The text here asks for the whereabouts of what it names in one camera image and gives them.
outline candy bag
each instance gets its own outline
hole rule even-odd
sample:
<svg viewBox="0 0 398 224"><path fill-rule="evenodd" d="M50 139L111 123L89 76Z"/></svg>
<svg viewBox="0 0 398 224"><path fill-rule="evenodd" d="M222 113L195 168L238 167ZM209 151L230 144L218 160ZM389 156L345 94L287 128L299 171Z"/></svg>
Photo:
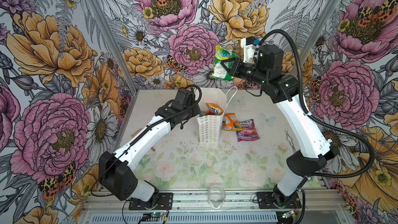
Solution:
<svg viewBox="0 0 398 224"><path fill-rule="evenodd" d="M225 68L221 65L222 60L228 60L231 58L232 50L229 50L227 48L221 47L220 45L216 45L216 55L214 58L214 68L213 68L213 73L210 75L210 77L215 78L215 79L220 79L223 81L232 81L235 77L231 76L228 74L228 72L225 70ZM232 67L232 62L226 63L226 66L228 68Z"/></svg>
<svg viewBox="0 0 398 224"><path fill-rule="evenodd" d="M216 104L206 103L206 105L209 107L206 115L221 115L224 112L221 107L217 106Z"/></svg>
<svg viewBox="0 0 398 224"><path fill-rule="evenodd" d="M224 131L242 131L243 128L234 113L226 113L222 120Z"/></svg>
<svg viewBox="0 0 398 224"><path fill-rule="evenodd" d="M236 136L238 137L238 142L255 141L260 139L256 127L254 126L254 120L249 119L247 121L241 121L240 124L243 130L236 132Z"/></svg>

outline white paper bag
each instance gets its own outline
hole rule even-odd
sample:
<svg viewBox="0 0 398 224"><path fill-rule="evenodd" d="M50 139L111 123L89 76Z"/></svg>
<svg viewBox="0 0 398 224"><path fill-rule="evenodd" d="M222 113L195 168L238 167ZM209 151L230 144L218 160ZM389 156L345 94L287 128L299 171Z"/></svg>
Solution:
<svg viewBox="0 0 398 224"><path fill-rule="evenodd" d="M236 91L227 102L227 95L229 91L235 88ZM199 139L201 143L205 144L216 144L222 129L222 118L226 112L229 102L235 96L238 88L236 86L231 87L226 94L224 94L219 88L202 88L202 98L199 101L199 107L201 112L206 113L209 110L206 103L213 103L221 107L224 111L221 115L208 115L203 117L197 117L199 124Z"/></svg>

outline floral wallpaper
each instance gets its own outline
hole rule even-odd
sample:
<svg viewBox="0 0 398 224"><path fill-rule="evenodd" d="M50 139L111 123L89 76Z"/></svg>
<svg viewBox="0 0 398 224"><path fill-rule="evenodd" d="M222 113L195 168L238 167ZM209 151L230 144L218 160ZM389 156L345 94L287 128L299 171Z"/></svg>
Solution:
<svg viewBox="0 0 398 224"><path fill-rule="evenodd" d="M0 0L0 215L73 224L131 92L87 6Z"/></svg>

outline table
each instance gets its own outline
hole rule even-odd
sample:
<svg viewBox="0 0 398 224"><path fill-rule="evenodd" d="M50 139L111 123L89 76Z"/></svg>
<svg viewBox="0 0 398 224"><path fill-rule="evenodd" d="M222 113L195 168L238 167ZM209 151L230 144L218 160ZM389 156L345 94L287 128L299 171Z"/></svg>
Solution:
<svg viewBox="0 0 398 224"><path fill-rule="evenodd" d="M176 93L140 90L119 147ZM228 189L272 188L287 168L286 158L299 149L286 118L267 95L254 97L244 90L238 90L226 112L236 113L241 121L254 119L260 139L238 142L236 132L222 131L218 144L200 144L198 123L192 118L182 130L177 125L154 145L155 151L144 155L134 171L136 177L160 189L200 189L213 184ZM291 138L286 138L286 130ZM325 187L313 177L303 188Z"/></svg>

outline orange candy bag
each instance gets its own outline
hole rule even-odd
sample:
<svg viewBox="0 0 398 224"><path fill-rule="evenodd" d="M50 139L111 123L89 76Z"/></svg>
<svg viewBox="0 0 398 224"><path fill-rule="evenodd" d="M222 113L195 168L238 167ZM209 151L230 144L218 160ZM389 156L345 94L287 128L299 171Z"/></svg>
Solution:
<svg viewBox="0 0 398 224"><path fill-rule="evenodd" d="M224 112L221 107L217 106L216 104L206 103L206 105L209 110L206 112L205 115L221 115Z"/></svg>
<svg viewBox="0 0 398 224"><path fill-rule="evenodd" d="M243 131L243 128L234 113L226 113L222 120L224 131Z"/></svg>

